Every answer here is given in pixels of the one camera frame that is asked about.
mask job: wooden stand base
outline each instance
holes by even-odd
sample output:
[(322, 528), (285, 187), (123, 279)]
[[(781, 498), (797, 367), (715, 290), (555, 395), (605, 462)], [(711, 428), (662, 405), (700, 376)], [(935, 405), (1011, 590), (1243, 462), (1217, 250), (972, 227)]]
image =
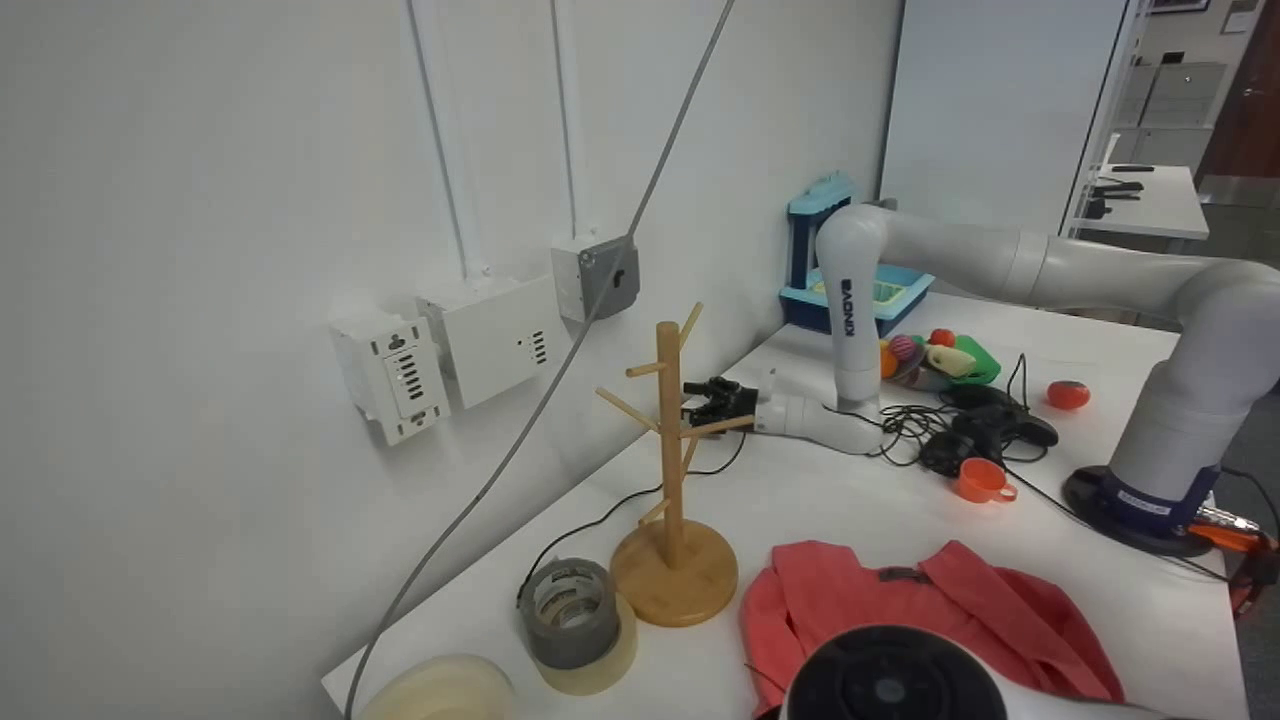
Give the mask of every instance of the wooden stand base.
[(679, 558), (665, 558), (665, 522), (641, 522), (614, 551), (614, 578), (641, 620), (690, 627), (731, 603), (735, 555), (708, 522), (686, 521)]

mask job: green object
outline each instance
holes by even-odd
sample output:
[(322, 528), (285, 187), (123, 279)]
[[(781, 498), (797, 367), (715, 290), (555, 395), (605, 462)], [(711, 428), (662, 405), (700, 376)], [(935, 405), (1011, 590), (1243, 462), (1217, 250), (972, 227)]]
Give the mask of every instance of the green object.
[(1002, 361), (972, 335), (955, 335), (955, 353), (968, 353), (975, 367), (968, 376), (953, 376), (953, 384), (993, 384), (1002, 376)]

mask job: orange object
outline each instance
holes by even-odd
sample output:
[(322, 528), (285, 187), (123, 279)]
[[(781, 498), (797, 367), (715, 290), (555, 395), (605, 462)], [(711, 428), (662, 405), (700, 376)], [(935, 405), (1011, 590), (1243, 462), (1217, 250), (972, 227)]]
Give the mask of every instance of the orange object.
[(905, 365), (893, 356), (893, 345), (882, 345), (882, 378), (893, 378)]
[(929, 330), (929, 345), (947, 345), (947, 347), (955, 347), (955, 330), (953, 330), (953, 327), (934, 327), (934, 330)]
[(1202, 535), (1206, 542), (1235, 551), (1235, 555), (1248, 555), (1254, 542), (1261, 542), (1255, 530), (1225, 528), (1225, 522), (1187, 522), (1187, 535)]
[(1011, 503), (1015, 498), (1005, 469), (984, 456), (968, 456), (961, 462), (953, 491), (966, 497), (968, 503)]
[(1089, 405), (1089, 384), (1080, 384), (1080, 378), (1058, 378), (1058, 384), (1049, 384), (1049, 408), (1062, 408), (1062, 410), (1077, 410), (1077, 408), (1083, 408)]

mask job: electrical outlet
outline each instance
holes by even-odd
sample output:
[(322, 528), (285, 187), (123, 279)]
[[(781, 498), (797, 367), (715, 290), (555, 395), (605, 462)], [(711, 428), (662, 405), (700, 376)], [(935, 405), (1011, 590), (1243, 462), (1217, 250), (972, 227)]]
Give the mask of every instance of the electrical outlet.
[(448, 414), (440, 347), (423, 321), (367, 313), (339, 321), (334, 338), (361, 414), (388, 446)]
[(478, 408), (552, 365), (552, 285), (493, 279), (419, 301), (445, 347), (445, 376), (457, 405)]

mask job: red object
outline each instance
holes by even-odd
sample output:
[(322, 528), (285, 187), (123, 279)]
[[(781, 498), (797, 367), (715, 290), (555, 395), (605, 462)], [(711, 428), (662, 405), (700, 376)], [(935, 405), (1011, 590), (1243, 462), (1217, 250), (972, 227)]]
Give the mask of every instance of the red object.
[(953, 491), (966, 497), (968, 503), (1011, 503), (1015, 498), (1005, 469), (984, 456), (968, 456), (961, 462)]
[(1058, 585), (993, 567), (955, 538), (909, 570), (877, 570), (853, 546), (803, 538), (771, 546), (743, 590), (760, 717), (783, 704), (819, 642), (877, 625), (944, 634), (1039, 690), (1123, 701), (1101, 640)]
[(921, 356), (921, 335), (893, 335), (888, 338), (888, 353), (899, 361), (899, 365), (911, 365)]
[(955, 347), (955, 330), (953, 330), (953, 327), (934, 327), (934, 330), (929, 330), (929, 345), (947, 345), (947, 347)]
[(1077, 410), (1077, 408), (1083, 408), (1089, 405), (1089, 384), (1080, 384), (1080, 378), (1058, 378), (1058, 384), (1049, 384), (1049, 408), (1062, 408), (1062, 410)]

